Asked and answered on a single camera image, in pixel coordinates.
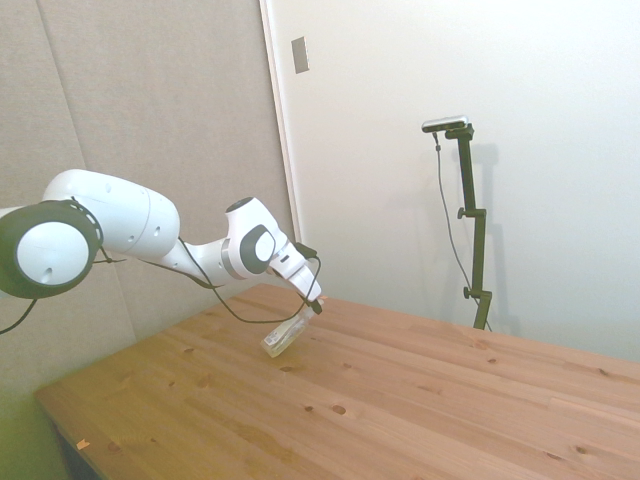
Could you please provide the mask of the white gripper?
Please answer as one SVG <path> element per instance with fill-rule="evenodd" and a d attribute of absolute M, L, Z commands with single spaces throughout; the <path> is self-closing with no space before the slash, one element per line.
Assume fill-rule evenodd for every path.
<path fill-rule="evenodd" d="M 312 302 L 311 307 L 316 315 L 322 313 L 322 304 L 318 299 L 321 295 L 321 287 L 315 279 L 309 261 L 291 263 L 289 260 L 286 262 L 274 260 L 273 270 L 294 287 L 303 298 Z"/>

